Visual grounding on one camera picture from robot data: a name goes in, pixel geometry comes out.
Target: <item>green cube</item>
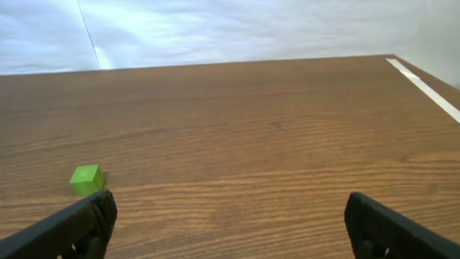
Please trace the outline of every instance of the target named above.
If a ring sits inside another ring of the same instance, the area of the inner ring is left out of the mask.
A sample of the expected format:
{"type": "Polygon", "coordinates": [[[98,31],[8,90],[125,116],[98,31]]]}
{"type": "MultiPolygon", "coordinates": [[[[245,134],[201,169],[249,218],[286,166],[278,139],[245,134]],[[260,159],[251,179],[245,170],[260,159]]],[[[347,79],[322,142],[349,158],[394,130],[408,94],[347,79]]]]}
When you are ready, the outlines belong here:
{"type": "Polygon", "coordinates": [[[78,166],[70,184],[79,196],[94,194],[104,187],[105,176],[99,165],[78,166]]]}

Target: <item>cube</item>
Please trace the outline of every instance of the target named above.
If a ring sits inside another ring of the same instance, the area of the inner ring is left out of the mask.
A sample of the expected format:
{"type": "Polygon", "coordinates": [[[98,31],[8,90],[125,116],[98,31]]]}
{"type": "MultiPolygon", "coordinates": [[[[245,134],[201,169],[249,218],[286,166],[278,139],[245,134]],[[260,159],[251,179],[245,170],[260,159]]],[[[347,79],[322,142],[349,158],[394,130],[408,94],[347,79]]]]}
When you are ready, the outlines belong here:
{"type": "Polygon", "coordinates": [[[99,165],[78,166],[73,173],[70,184],[79,196],[94,194],[104,187],[105,176],[99,165]]]}

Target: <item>white tape strip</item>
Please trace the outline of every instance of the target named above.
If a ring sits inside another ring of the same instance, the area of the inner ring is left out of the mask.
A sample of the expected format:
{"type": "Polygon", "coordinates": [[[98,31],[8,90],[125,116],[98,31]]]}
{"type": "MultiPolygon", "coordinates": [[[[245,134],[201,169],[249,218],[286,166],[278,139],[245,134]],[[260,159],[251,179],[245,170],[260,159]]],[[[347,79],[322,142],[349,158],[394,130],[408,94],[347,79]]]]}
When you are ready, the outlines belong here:
{"type": "Polygon", "coordinates": [[[460,123],[460,112],[452,104],[446,101],[442,96],[436,93],[430,86],[424,83],[418,76],[414,75],[403,64],[396,59],[387,58],[395,68],[397,68],[405,77],[414,83],[423,93],[431,98],[437,105],[439,105],[447,114],[451,115],[458,123],[460,123]]]}

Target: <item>white backdrop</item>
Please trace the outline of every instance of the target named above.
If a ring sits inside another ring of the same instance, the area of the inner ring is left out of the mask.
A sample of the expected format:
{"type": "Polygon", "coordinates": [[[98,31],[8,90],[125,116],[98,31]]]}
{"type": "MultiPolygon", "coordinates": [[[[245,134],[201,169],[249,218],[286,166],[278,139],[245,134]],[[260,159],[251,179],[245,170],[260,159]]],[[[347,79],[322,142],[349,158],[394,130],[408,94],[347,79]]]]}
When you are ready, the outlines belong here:
{"type": "Polygon", "coordinates": [[[430,5],[431,0],[2,1],[0,74],[404,53],[430,5]]]}

